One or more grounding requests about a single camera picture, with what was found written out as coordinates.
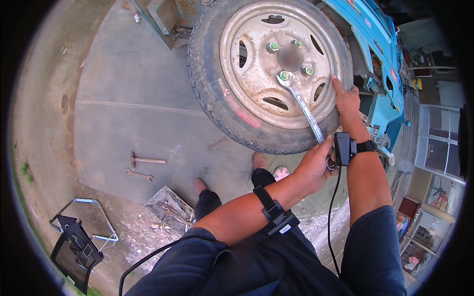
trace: wheel hub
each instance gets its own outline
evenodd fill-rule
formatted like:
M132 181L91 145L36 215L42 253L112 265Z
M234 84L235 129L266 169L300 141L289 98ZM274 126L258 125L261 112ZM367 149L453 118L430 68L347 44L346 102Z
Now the wheel hub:
M301 41L301 47L294 44ZM277 54L267 48L277 43ZM317 122L336 104L330 76L342 80L341 61L327 30L300 8L262 1L239 10L224 28L220 60L229 87L237 99L262 120L288 129L309 126L295 98L278 84L281 71L293 72L299 89ZM303 75L302 67L311 67Z
M282 46L278 52L277 61L281 68L288 72L296 72L303 66L303 51L295 44Z

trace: wrist strap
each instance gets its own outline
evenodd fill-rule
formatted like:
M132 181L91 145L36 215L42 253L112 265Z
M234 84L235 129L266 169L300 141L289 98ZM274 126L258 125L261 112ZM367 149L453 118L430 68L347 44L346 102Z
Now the wrist strap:
M372 140L357 144L357 153L367 151L377 151L377 145Z
M254 193L258 196L258 199L262 202L262 205L264 205L267 212L275 206L275 202L273 201L272 197L270 194L268 194L265 188L262 187L262 185L258 185L256 188L254 188Z
M262 205L264 205L265 208L262 212L267 217L267 219L274 224L279 224L281 222L280 220L283 218L280 216L282 216L284 213L280 203L276 200L273 200L265 188L262 187L262 185L258 185L256 188L254 188L254 193L257 195Z

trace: steel wheel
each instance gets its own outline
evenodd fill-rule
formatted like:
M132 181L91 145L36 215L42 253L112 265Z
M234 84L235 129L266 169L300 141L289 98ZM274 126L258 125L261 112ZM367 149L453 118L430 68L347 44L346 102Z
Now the steel wheel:
M229 87L260 119L288 129L309 126L296 100L275 78L282 66L278 54L267 50L271 42L276 42L280 51L295 46L293 40L302 42L302 65L311 66L314 73L306 77L299 68L294 71L300 91L316 121L333 110L336 94L329 87L329 78L335 74L342 80L341 61L332 50L336 46L329 32L309 13L288 3L256 2L235 13L221 36L220 60ZM246 59L241 56L244 50Z

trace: black cable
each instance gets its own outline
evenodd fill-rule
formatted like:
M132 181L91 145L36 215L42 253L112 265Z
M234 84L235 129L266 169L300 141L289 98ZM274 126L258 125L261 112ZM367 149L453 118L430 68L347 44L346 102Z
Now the black cable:
M137 263L135 263L134 265L132 265L132 267L130 267L129 269L127 269L123 274L122 274L122 277L120 278L120 284L118 285L118 296L122 296L122 290L123 290L123 282L125 281L125 277L130 273L132 272L135 268L137 268L138 266L142 265L145 261L147 261L148 259L150 259L151 257L155 256L156 254L160 253L160 252L163 252L164 250L168 249L168 248L171 248L173 247L174 245L182 242L182 241L185 241L185 240L188 240L188 239L191 239L191 238L202 238L202 236L200 235L190 235L190 236L186 236L186 237L182 237L180 239L178 239L177 241L174 241L172 243L169 243L167 244L166 246L164 247L161 247L159 248L158 250L155 250L153 252L151 252L150 254L146 255L142 260L138 261Z
M331 227L330 227L330 221L331 221L331 210L332 210L332 203L334 202L334 197L336 196L337 188L339 187L339 181L341 180L341 168L339 167L339 174L337 175L337 183L336 183L336 188L334 188L334 194L332 195L331 198L331 204L329 205L329 213L328 213L328 245L329 245L329 250L331 251L332 255L332 260L334 261L334 266L336 267L337 271L337 276L341 278L341 273L339 272L339 267L337 267L337 262L336 262L336 257L334 256L334 252L332 251L331 247Z

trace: hand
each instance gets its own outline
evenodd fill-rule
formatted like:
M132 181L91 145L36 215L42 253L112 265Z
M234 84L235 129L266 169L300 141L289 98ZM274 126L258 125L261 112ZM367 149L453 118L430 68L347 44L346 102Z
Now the hand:
M326 167L327 156L330 155L332 161L336 161L333 136L328 137L321 145L316 145L309 149L295 169L293 175L299 180L302 190L306 190L305 196L318 192L331 176L336 176L339 169L328 170Z
M348 120L359 117L359 88L354 86L351 91L345 91L341 81L335 76L331 76L331 82L336 91L336 106L340 113L341 124Z

